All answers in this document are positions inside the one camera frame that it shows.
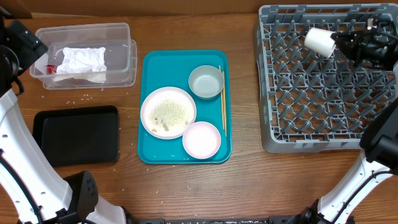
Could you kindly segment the grey dishwasher rack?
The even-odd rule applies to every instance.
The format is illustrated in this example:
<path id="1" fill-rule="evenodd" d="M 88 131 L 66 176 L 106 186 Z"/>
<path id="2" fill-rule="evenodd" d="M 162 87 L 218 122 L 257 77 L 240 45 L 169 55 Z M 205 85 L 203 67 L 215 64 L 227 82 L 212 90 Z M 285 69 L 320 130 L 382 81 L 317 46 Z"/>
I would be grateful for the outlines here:
<path id="1" fill-rule="evenodd" d="M 363 131 L 397 97 L 392 72 L 355 67 L 339 50 L 323 57 L 304 45 L 316 27 L 347 34 L 397 5 L 264 5 L 253 30 L 261 141 L 269 153 L 356 149 Z"/>

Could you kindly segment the white paper cup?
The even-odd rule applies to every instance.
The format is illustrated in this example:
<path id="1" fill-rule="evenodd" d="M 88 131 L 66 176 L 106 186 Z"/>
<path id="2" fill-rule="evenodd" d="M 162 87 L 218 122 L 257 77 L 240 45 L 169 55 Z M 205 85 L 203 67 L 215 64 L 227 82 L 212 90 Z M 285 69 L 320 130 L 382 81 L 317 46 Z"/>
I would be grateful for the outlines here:
<path id="1" fill-rule="evenodd" d="M 329 58 L 336 48 L 335 40 L 331 38 L 332 34 L 334 34 L 333 31 L 313 27 L 309 29 L 305 36 L 304 46 L 323 57 Z"/>

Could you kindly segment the teal plastic tray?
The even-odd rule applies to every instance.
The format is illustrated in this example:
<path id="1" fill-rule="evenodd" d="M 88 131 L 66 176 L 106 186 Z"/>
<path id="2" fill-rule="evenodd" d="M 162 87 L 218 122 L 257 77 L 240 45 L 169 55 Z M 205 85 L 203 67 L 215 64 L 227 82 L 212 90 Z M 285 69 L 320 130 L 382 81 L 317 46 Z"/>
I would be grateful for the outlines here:
<path id="1" fill-rule="evenodd" d="M 217 96 L 203 100 L 195 96 L 188 86 L 191 72 L 201 66 L 220 68 L 225 75 L 226 126 L 223 130 L 221 101 Z M 197 106 L 197 121 L 206 121 L 221 133 L 221 146 L 209 159 L 195 159 L 183 148 L 182 138 L 163 140 L 154 137 L 142 124 L 138 129 L 137 154 L 147 164 L 218 164 L 227 161 L 232 154 L 231 99 L 228 58 L 220 50 L 157 50 L 144 57 L 141 80 L 141 102 L 158 88 L 174 86 L 191 95 Z"/>

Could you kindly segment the black tray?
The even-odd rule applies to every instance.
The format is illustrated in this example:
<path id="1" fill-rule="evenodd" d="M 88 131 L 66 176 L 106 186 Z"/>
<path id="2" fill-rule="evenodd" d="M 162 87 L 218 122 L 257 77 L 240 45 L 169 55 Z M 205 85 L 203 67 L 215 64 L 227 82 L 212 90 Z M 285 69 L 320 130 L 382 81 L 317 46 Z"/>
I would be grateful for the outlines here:
<path id="1" fill-rule="evenodd" d="M 116 162 L 119 114 L 115 106 L 41 111 L 33 133 L 52 167 Z"/>

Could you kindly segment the grey bowl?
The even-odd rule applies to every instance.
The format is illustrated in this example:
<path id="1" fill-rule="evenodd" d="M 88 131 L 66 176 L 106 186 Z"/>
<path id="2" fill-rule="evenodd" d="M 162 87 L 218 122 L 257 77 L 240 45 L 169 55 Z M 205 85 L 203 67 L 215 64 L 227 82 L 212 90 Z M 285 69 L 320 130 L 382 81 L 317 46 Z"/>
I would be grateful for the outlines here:
<path id="1" fill-rule="evenodd" d="M 190 90 L 199 98 L 210 99 L 221 93 L 224 88 L 224 75 L 211 65 L 202 65 L 195 68 L 189 78 Z"/>

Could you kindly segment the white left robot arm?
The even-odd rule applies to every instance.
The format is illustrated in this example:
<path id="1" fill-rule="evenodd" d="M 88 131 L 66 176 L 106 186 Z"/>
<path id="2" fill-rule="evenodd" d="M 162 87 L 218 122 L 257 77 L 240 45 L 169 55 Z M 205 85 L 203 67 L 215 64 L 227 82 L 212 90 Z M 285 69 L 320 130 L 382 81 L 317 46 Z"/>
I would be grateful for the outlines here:
<path id="1" fill-rule="evenodd" d="M 1 185 L 19 223 L 134 223 L 124 208 L 98 195 L 88 171 L 60 177 L 31 135 L 19 108 L 19 76 L 48 50 L 20 21 L 1 25 Z"/>

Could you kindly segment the white napkin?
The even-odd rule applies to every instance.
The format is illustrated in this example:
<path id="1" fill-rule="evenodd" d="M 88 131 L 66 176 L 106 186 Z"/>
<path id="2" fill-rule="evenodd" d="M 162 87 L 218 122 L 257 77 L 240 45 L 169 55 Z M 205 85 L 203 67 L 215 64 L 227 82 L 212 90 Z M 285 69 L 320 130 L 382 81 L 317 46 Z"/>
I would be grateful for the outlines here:
<path id="1" fill-rule="evenodd" d="M 94 83 L 105 83 L 107 66 L 104 61 L 105 47 L 100 48 L 69 48 L 62 52 L 63 61 L 57 66 L 55 82 L 74 78 Z"/>

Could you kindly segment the clear plastic bin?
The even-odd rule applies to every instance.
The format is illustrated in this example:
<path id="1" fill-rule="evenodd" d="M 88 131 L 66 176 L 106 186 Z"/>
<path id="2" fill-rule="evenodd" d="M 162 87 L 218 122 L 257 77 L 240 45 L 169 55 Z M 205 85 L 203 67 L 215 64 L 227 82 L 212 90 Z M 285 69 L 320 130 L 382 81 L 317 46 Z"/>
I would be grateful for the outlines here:
<path id="1" fill-rule="evenodd" d="M 126 23 L 41 28 L 36 32 L 36 36 L 49 49 L 30 67 L 29 73 L 39 79 L 48 90 L 127 87 L 133 86 L 136 81 L 137 45 L 132 40 L 129 25 Z M 65 47 L 105 47 L 105 83 L 74 78 L 55 82 L 55 74 L 49 75 L 45 66 L 60 65 L 64 58 L 62 50 Z"/>

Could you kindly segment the red snack wrapper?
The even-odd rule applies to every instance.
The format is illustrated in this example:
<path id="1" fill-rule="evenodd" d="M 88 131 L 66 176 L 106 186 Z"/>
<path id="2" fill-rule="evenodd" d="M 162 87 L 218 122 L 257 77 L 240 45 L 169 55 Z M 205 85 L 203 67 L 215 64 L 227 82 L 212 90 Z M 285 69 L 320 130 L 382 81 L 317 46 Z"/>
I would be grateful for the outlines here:
<path id="1" fill-rule="evenodd" d="M 50 64 L 48 64 L 48 65 L 46 65 L 45 67 L 46 67 L 47 73 L 48 73 L 49 75 L 54 75 L 54 74 L 57 73 L 57 66 L 56 66 L 56 65 L 50 65 Z"/>

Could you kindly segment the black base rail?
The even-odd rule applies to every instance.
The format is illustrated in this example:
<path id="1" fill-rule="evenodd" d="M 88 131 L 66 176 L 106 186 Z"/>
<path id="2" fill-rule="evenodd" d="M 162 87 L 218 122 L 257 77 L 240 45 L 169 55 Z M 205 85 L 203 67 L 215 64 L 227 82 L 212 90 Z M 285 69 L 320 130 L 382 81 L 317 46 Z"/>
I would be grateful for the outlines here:
<path id="1" fill-rule="evenodd" d="M 286 224 L 292 216 L 271 216 L 268 218 L 232 218 L 232 219 L 191 219 L 165 220 L 163 218 L 138 219 L 138 224 Z"/>

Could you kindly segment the wooden chopstick left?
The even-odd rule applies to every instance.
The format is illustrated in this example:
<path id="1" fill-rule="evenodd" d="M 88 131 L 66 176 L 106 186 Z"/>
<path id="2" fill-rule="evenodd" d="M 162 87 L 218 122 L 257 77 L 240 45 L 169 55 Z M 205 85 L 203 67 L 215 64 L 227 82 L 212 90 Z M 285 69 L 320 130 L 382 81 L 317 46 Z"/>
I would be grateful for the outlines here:
<path id="1" fill-rule="evenodd" d="M 219 71 L 222 73 L 223 78 L 224 78 L 224 71 L 221 70 L 221 65 L 218 65 Z M 222 119 L 222 125 L 223 125 L 223 130 L 225 130 L 225 124 L 224 124 L 224 84 L 223 87 L 220 91 L 220 101 L 221 101 L 221 119 Z"/>

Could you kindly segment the wooden chopstick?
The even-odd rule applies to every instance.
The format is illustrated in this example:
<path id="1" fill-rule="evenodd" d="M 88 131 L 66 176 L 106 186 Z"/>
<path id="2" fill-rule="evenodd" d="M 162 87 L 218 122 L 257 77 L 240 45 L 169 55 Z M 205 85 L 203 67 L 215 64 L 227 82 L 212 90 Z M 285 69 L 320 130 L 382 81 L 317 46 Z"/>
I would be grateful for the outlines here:
<path id="1" fill-rule="evenodd" d="M 224 71 L 221 70 L 221 65 L 218 65 L 219 71 L 222 73 L 223 78 L 224 78 Z M 225 130 L 225 124 L 224 124 L 224 84 L 223 87 L 220 91 L 220 101 L 221 101 L 221 119 L 222 119 L 222 125 L 223 125 L 223 130 Z"/>
<path id="2" fill-rule="evenodd" d="M 223 90 L 222 90 L 222 106 L 223 106 L 223 125 L 224 125 L 224 135 L 225 137 L 228 136 L 227 134 L 227 123 L 226 123 L 226 95 L 225 95 L 225 75 L 224 75 L 224 71 L 222 71 L 222 75 L 224 78 L 224 86 L 223 86 Z"/>

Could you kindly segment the wooden chopstick right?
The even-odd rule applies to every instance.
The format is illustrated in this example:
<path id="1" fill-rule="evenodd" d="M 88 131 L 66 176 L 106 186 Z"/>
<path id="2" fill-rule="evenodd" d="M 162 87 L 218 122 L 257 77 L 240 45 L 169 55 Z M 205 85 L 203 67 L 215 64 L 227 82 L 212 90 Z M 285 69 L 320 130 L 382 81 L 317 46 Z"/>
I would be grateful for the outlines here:
<path id="1" fill-rule="evenodd" d="M 227 123 L 226 123 L 226 95 L 225 95 L 225 75 L 224 75 L 224 71 L 222 71 L 222 75 L 224 78 L 224 86 L 223 86 L 223 90 L 222 90 L 222 106 L 223 106 L 223 125 L 224 125 L 224 135 L 225 137 L 228 136 L 227 134 Z"/>

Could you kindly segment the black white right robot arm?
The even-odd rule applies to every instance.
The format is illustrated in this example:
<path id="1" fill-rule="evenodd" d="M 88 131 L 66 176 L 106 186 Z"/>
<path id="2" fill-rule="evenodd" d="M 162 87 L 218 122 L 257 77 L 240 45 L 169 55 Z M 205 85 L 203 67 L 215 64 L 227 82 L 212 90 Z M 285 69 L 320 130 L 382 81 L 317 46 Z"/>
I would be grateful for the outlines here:
<path id="1" fill-rule="evenodd" d="M 397 28 L 392 20 L 370 18 L 367 27 L 348 34 L 311 28 L 304 45 L 330 57 L 335 48 L 355 66 L 397 73 Z M 361 201 L 384 180 L 397 175 L 397 102 L 393 101 L 364 131 L 359 157 L 333 188 L 289 223 L 354 223 L 351 216 Z"/>

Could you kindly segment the large white dirty plate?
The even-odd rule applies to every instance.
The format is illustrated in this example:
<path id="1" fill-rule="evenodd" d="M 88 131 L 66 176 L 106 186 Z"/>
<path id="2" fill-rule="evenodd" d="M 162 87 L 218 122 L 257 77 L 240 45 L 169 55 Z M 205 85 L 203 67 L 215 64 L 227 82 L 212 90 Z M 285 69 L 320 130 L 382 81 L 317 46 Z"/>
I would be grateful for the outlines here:
<path id="1" fill-rule="evenodd" d="M 197 107 L 183 89 L 167 86 L 150 93 L 141 105 L 144 129 L 159 139 L 175 139 L 195 122 Z"/>

